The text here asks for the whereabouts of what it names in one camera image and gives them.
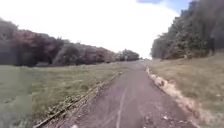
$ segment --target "asphalt road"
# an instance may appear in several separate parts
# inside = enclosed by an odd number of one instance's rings
[[[194,128],[170,96],[161,91],[141,64],[116,78],[87,107],[83,116],[54,127],[71,128]]]

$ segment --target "tree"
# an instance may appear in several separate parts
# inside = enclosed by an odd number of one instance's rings
[[[192,1],[153,43],[154,58],[204,57],[224,49],[224,1]]]

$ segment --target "grass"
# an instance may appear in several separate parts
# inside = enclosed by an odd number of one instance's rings
[[[151,69],[167,80],[174,80],[177,88],[185,95],[202,104],[214,120],[202,122],[204,128],[224,126],[224,59],[222,55],[213,57],[150,61]]]
[[[122,69],[118,63],[57,68],[0,66],[0,127],[32,127]]]

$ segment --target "green grass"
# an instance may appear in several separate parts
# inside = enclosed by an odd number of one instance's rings
[[[0,66],[0,127],[32,127],[122,69],[118,63],[57,68]]]
[[[174,80],[186,97],[201,103],[215,120],[202,123],[204,128],[224,126],[224,59],[213,56],[192,60],[150,61],[151,69]]]

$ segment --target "sky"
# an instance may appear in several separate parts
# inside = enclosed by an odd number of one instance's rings
[[[188,0],[0,0],[0,17],[76,43],[130,49],[149,57],[153,40],[166,32]]]

